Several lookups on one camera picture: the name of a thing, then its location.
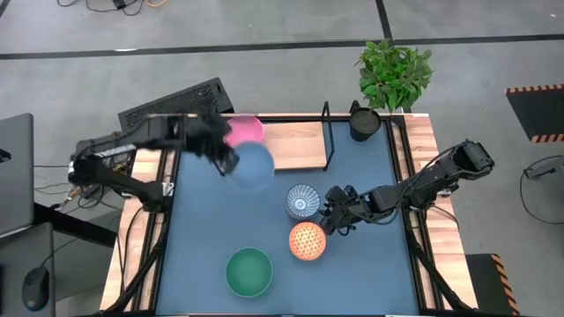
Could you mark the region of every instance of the blue table surface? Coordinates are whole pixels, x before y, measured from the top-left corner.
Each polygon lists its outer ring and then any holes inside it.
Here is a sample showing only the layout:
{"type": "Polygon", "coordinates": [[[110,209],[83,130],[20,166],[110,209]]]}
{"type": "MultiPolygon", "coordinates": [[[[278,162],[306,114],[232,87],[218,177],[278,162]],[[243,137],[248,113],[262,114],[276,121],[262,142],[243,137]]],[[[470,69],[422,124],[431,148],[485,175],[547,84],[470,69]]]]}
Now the blue table surface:
{"type": "Polygon", "coordinates": [[[363,192],[395,182],[383,127],[364,143],[351,139],[348,122],[333,123],[333,132],[336,150],[327,172],[276,172],[270,187],[252,195],[205,158],[182,154],[157,314],[417,313],[401,217],[390,225],[358,224],[346,237],[333,234],[312,262],[289,250],[297,222],[285,201],[293,185],[309,184],[323,198],[335,185],[363,192]],[[262,249],[274,266],[270,289],[255,299],[239,298],[226,285],[226,263],[243,247],[262,249]]]}

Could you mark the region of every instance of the blue and white bowl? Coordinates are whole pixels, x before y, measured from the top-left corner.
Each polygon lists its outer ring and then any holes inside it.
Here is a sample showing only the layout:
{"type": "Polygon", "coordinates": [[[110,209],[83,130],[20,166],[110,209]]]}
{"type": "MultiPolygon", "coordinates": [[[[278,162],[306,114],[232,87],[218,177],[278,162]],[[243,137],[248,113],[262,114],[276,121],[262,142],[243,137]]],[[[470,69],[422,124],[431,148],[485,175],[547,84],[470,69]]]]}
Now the blue and white bowl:
{"type": "Polygon", "coordinates": [[[321,201],[317,191],[309,185],[298,184],[286,196],[288,214],[297,220],[307,220],[319,210],[321,201]]]}

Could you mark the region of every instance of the wooden board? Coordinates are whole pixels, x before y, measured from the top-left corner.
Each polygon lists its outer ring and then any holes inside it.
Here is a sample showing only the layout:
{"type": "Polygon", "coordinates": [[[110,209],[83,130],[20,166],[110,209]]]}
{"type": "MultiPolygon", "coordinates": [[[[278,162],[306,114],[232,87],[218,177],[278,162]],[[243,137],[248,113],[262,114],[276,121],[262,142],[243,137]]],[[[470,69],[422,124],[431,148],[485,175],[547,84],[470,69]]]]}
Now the wooden board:
{"type": "MultiPolygon", "coordinates": [[[[131,171],[131,176],[140,181],[154,181],[157,176],[157,169],[159,168],[160,151],[137,151],[135,156],[135,164],[131,171]]],[[[118,239],[121,241],[122,258],[125,254],[125,236],[127,229],[133,220],[137,210],[141,207],[141,202],[137,198],[128,199],[123,205],[122,218],[118,230],[118,239]]],[[[145,229],[149,214],[141,211],[135,222],[132,224],[130,230],[130,238],[127,248],[127,261],[124,266],[125,285],[137,273],[139,267],[139,260],[141,259],[141,251],[143,242],[145,240],[145,229]]],[[[106,309],[112,306],[120,295],[122,281],[122,273],[120,271],[120,260],[118,255],[117,242],[114,245],[114,253],[112,254],[112,261],[108,269],[108,277],[106,279],[106,286],[100,302],[100,309],[106,309]]]]}
{"type": "MultiPolygon", "coordinates": [[[[276,116],[291,116],[291,115],[306,115],[306,114],[265,114],[271,117],[276,116]]],[[[412,156],[415,163],[415,168],[418,171],[423,165],[426,164],[428,160],[438,154],[437,145],[434,140],[434,132],[431,126],[431,121],[427,114],[406,114],[404,116],[407,133],[411,145],[412,156]]],[[[296,131],[296,136],[306,137],[308,135],[307,129],[293,129],[296,131]]],[[[271,131],[272,136],[279,135],[280,131],[276,129],[271,131]]],[[[396,144],[398,156],[400,157],[400,166],[402,168],[402,175],[407,177],[407,167],[405,164],[405,155],[403,152],[403,147],[401,145],[401,140],[398,139],[399,133],[396,133],[396,144]]],[[[133,168],[133,177],[140,179],[141,181],[151,181],[156,177],[157,169],[159,166],[160,151],[138,151],[136,156],[136,162],[133,168]]],[[[167,167],[165,170],[169,170],[170,162],[172,160],[167,160],[167,167]]],[[[439,199],[437,200],[437,205],[445,210],[452,212],[452,205],[449,199],[439,199]]],[[[120,223],[120,239],[124,242],[125,232],[130,224],[131,218],[135,214],[139,207],[139,202],[137,199],[133,199],[127,202],[123,208],[122,220],[120,223]]],[[[135,275],[137,267],[139,264],[139,259],[141,255],[141,246],[145,239],[145,229],[146,229],[146,217],[137,217],[136,223],[133,225],[130,233],[130,247],[128,251],[128,261],[126,263],[126,280],[129,282],[131,278],[135,275]]],[[[477,306],[476,298],[474,295],[474,290],[472,288],[470,274],[468,272],[468,267],[466,260],[464,258],[464,251],[462,247],[462,242],[456,224],[452,220],[446,218],[440,213],[435,213],[430,211],[427,217],[427,226],[429,228],[429,236],[431,239],[431,244],[434,252],[434,260],[437,269],[442,273],[445,280],[450,284],[453,290],[460,296],[460,298],[470,306],[477,306]]],[[[156,225],[155,230],[159,231],[160,226],[156,225]]],[[[427,299],[427,307],[432,308],[433,306],[433,294],[431,292],[430,283],[428,275],[425,270],[421,270],[422,279],[424,284],[424,293],[427,299]]],[[[141,309],[148,308],[150,289],[152,287],[152,272],[147,275],[145,279],[145,287],[143,291],[143,296],[141,298],[141,309]]],[[[117,256],[117,247],[114,248],[114,254],[112,256],[112,261],[110,263],[110,268],[108,272],[108,279],[106,281],[106,287],[104,289],[104,294],[102,301],[100,303],[100,309],[105,309],[111,306],[117,297],[119,296],[121,274],[119,270],[119,258],[117,256]]]]}
{"type": "Polygon", "coordinates": [[[327,164],[321,122],[264,124],[264,145],[277,170],[323,168],[327,164]]]}
{"type": "MultiPolygon", "coordinates": [[[[439,154],[434,139],[431,119],[428,114],[406,114],[404,119],[412,151],[413,164],[415,165],[415,171],[418,172],[429,160],[439,154]]],[[[407,170],[405,170],[406,165],[401,141],[399,143],[396,142],[396,144],[399,146],[397,150],[398,155],[401,157],[400,165],[403,165],[401,166],[402,175],[406,177],[407,170]]],[[[449,198],[437,198],[435,204],[454,215],[449,198]]],[[[431,209],[427,213],[427,229],[436,268],[464,303],[471,307],[478,307],[456,223],[440,212],[431,209]]],[[[422,272],[427,307],[434,308],[429,276],[420,264],[419,271],[422,272]]],[[[443,303],[446,308],[449,308],[449,304],[445,300],[443,300],[443,303]]]]}

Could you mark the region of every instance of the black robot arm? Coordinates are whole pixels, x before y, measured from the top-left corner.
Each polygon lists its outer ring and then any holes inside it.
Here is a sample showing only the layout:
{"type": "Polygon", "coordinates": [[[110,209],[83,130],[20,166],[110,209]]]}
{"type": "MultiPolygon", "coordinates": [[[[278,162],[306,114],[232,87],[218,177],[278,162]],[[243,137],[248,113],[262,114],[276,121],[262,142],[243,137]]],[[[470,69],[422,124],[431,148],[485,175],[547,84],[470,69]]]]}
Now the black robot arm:
{"type": "MultiPolygon", "coordinates": [[[[451,192],[458,189],[458,181],[476,180],[492,171],[494,161],[481,144],[465,141],[446,150],[429,162],[419,173],[392,186],[380,186],[366,193],[358,194],[352,186],[331,188],[325,198],[326,210],[320,226],[327,235],[335,231],[347,235],[355,229],[354,224],[365,221],[380,224],[379,221],[403,210],[426,210],[434,203],[437,193],[444,189],[451,192]]],[[[426,255],[415,238],[411,228],[407,231],[407,245],[427,270],[431,280],[455,310],[469,310],[450,289],[447,282],[426,255]]]]}
{"type": "Polygon", "coordinates": [[[128,132],[79,142],[70,163],[69,182],[80,187],[107,186],[136,196],[146,210],[163,211],[165,200],[172,196],[171,184],[138,181],[109,168],[104,159],[137,149],[175,149],[206,156],[224,175],[231,173],[239,160],[224,142],[229,131],[226,121],[215,113],[193,118],[183,114],[152,115],[128,132]]]}

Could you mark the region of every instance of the orange ball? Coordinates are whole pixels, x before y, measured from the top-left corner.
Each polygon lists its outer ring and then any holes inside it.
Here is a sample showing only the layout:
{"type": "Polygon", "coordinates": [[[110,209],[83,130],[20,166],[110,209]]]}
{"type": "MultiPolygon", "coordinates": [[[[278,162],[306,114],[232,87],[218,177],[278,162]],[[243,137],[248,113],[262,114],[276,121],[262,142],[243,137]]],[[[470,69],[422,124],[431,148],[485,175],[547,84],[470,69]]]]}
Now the orange ball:
{"type": "Polygon", "coordinates": [[[303,222],[290,231],[290,251],[300,260],[317,259],[325,250],[326,243],[325,232],[314,223],[303,222]]]}

